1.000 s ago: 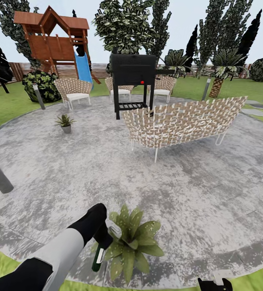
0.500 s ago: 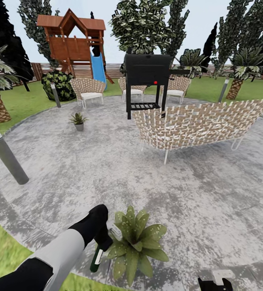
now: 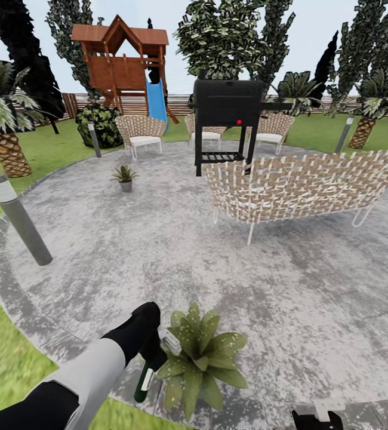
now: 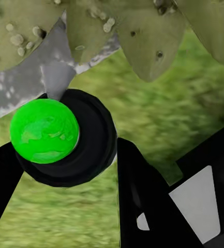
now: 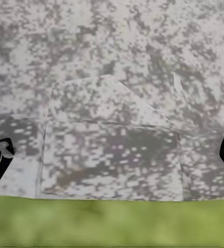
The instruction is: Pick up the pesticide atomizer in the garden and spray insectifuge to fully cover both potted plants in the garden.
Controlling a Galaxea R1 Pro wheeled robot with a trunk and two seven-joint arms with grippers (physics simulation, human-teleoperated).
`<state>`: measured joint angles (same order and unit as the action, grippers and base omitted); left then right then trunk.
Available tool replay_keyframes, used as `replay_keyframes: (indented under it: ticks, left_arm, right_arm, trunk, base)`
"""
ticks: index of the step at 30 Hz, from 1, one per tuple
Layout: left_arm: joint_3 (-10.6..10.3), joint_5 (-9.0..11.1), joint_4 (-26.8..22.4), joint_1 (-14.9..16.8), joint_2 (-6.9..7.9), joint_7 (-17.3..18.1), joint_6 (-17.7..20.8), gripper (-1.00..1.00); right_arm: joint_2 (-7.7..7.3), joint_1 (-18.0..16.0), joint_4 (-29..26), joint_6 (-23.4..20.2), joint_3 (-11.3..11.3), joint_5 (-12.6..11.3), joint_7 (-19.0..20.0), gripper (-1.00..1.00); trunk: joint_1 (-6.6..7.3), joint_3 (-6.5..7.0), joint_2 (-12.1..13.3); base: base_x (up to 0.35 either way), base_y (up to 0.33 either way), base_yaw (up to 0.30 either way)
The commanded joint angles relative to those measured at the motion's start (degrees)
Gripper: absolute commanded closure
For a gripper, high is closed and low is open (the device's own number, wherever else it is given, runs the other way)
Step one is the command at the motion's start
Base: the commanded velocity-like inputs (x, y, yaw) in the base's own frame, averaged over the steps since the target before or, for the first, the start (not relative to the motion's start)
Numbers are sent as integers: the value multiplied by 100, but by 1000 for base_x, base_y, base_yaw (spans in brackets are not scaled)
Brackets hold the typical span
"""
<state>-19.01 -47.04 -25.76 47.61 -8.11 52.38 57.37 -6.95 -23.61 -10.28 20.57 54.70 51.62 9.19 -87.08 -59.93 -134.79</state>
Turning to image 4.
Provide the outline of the insectifuge atomizer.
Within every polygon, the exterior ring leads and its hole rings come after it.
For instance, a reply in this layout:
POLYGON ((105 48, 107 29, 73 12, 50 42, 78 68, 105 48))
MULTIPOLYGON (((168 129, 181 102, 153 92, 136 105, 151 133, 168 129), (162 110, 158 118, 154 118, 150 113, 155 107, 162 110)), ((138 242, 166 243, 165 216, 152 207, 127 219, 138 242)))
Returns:
POLYGON ((68 89, 76 69, 63 61, 40 64, 46 92, 13 116, 10 138, 24 171, 54 188, 91 181, 117 154, 111 113, 95 96, 68 89))

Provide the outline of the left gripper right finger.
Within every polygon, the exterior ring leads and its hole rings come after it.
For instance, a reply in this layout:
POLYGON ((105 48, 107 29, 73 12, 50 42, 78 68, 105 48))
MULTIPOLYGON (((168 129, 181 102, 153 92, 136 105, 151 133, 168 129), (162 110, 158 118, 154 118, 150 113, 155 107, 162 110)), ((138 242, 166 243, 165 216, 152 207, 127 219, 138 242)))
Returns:
POLYGON ((117 137, 121 248, 204 248, 137 146, 117 137), (149 231, 137 226, 131 172, 149 231))

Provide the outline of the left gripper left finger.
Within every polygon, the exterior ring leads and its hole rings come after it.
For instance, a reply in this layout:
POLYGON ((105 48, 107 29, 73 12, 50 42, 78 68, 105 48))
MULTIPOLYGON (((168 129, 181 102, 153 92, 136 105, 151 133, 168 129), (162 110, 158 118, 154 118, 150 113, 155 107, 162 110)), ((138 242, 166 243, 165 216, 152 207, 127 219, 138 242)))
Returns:
POLYGON ((0 218, 23 172, 12 142, 0 147, 0 218))

